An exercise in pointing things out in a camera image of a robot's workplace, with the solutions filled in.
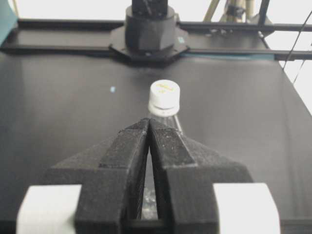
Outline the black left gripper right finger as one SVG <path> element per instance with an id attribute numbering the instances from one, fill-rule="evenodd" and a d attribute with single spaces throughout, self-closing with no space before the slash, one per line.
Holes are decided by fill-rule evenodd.
<path id="1" fill-rule="evenodd" d="M 175 234 L 278 234 L 267 184 L 177 129 L 150 120 L 158 215 Z"/>

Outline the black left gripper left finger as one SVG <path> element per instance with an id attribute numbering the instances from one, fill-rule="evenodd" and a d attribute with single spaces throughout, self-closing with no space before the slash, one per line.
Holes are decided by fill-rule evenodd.
<path id="1" fill-rule="evenodd" d="M 141 215 L 149 119 L 50 167 L 29 186 L 19 234 L 119 234 Z"/>

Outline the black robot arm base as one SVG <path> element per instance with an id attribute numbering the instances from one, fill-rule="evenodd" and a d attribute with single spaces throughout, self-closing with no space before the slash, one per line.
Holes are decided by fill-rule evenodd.
<path id="1" fill-rule="evenodd" d="M 133 61 L 167 61 L 189 50 L 189 34 L 167 0 L 133 0 L 110 37 L 109 48 Z"/>

